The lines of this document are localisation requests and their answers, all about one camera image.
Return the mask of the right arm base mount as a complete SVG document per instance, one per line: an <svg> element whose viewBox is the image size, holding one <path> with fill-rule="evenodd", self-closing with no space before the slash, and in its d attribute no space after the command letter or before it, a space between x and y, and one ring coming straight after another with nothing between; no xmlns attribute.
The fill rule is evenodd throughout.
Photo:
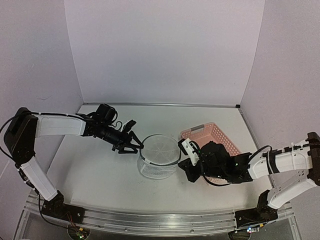
<svg viewBox="0 0 320 240"><path fill-rule="evenodd" d="M256 227L278 219L278 210L268 206L269 192L269 190L266 190L260 194L256 207L235 211L236 230Z"/></svg>

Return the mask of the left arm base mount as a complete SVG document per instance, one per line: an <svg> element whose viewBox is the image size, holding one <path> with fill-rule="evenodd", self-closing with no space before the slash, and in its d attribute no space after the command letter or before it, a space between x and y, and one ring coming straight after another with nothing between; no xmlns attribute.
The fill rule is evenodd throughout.
<svg viewBox="0 0 320 240"><path fill-rule="evenodd" d="M68 221L72 225L82 224L85 209L77 205L66 204L63 194L58 190L51 200L44 200L40 207L43 216Z"/></svg>

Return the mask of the pink perforated plastic basket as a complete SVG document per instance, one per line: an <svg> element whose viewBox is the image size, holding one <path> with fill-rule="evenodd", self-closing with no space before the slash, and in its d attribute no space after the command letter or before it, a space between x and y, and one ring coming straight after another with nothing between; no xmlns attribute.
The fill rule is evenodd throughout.
<svg viewBox="0 0 320 240"><path fill-rule="evenodd" d="M217 144L222 144L226 148L227 152L231 156L242 154L242 152L238 149L237 146L229 139L229 137L218 127L216 123L209 122L202 125L198 125L196 127L184 130L180 133L180 140L181 139L191 139L193 142L197 143L198 149L200 150L201 147L213 141ZM227 181L219 178L212 178L208 179L210 182L213 182L214 185L206 183L211 186L215 187L226 187Z"/></svg>

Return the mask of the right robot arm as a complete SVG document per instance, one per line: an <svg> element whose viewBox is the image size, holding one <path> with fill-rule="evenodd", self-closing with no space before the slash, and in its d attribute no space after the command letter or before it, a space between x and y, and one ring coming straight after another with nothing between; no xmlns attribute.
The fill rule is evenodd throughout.
<svg viewBox="0 0 320 240"><path fill-rule="evenodd" d="M260 194L251 214L257 222L262 222L284 203L320 185L320 137L316 132L309 132L307 139L282 149L266 145L254 153L235 156L231 156L223 144L213 141L200 147L195 141L183 138L178 147L188 157L178 166L192 183L202 177L211 185L209 179L216 178L224 180L224 186L228 186L296 171L296 177L282 186Z"/></svg>

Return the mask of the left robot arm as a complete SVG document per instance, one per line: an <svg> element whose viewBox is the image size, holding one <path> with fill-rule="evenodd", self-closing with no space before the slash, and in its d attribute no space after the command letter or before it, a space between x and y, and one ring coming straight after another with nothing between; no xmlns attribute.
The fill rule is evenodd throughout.
<svg viewBox="0 0 320 240"><path fill-rule="evenodd" d="M0 128L6 147L2 152L14 162L23 181L49 202L48 211L61 219L67 214L67 207L56 199L60 192L39 163L38 140L50 136L97 138L110 144L118 154L138 153L144 144L132 130L136 121L128 120L117 128L117 118L118 111L105 103L92 112L76 114L20 107Z"/></svg>

